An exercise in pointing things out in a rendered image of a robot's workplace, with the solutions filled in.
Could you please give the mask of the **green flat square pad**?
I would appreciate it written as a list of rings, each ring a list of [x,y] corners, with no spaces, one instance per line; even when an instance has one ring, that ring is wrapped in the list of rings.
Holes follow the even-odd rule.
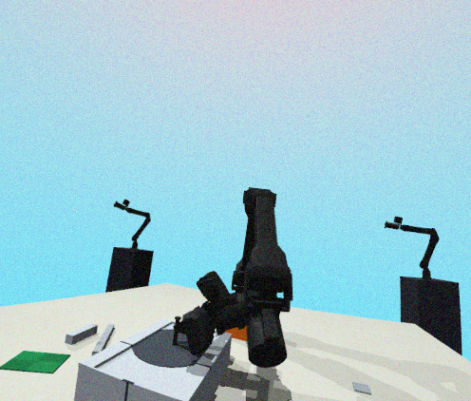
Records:
[[[23,351],[0,367],[0,370],[54,373],[70,354]]]

